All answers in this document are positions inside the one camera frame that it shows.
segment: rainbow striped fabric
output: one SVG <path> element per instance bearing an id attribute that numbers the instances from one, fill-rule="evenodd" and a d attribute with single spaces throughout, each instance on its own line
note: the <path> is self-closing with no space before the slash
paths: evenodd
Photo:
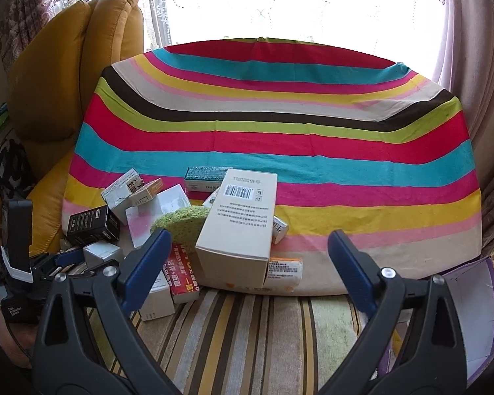
<path id="1" fill-rule="evenodd" d="M 63 227 L 103 204 L 100 191 L 131 167 L 170 187 L 188 166 L 278 174 L 275 213 L 290 229 L 272 254 L 304 260 L 299 294 L 343 291 L 325 252 L 337 228 L 405 277 L 480 253 L 460 102 L 404 64 L 267 39 L 180 44 L 116 63 L 80 132 Z"/>

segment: red and white box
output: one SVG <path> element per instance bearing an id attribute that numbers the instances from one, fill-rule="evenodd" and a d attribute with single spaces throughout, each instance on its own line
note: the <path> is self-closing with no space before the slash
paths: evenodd
<path id="1" fill-rule="evenodd" d="M 172 245 L 169 258 L 163 266 L 163 272 L 170 285 L 170 293 L 175 304 L 198 299 L 200 286 L 196 282 L 188 255 L 182 245 Z"/>

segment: blue gripper pad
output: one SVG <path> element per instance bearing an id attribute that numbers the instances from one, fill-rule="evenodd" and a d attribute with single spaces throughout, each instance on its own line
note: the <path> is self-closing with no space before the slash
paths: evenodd
<path id="1" fill-rule="evenodd" d="M 61 268 L 80 263 L 81 261 L 84 261 L 84 252 L 82 248 L 74 248 L 66 252 L 61 252 L 55 256 L 55 264 Z"/>
<path id="2" fill-rule="evenodd" d="M 125 314 L 139 310 L 162 270 L 172 248 L 170 232 L 158 229 L 138 250 L 130 252 L 120 266 L 117 293 Z"/>
<path id="3" fill-rule="evenodd" d="M 328 254 L 355 307 L 371 318 L 377 310 L 377 303 L 373 284 L 355 257 L 355 254 L 362 253 L 342 230 L 335 230 L 328 237 Z"/>

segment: barcode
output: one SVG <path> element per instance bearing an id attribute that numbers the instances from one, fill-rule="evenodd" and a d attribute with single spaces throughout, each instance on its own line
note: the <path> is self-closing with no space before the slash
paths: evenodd
<path id="1" fill-rule="evenodd" d="M 254 188 L 240 187 L 238 185 L 229 184 L 225 188 L 225 196 L 234 196 L 235 198 L 250 199 Z"/>

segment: green sponge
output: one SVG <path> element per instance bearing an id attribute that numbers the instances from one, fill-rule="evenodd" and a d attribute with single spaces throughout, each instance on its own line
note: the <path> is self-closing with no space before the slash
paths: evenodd
<path id="1" fill-rule="evenodd" d="M 151 225 L 150 233 L 164 228 L 171 233 L 172 243 L 183 245 L 187 253 L 196 252 L 196 242 L 209 211 L 205 206 L 188 206 L 164 214 Z"/>

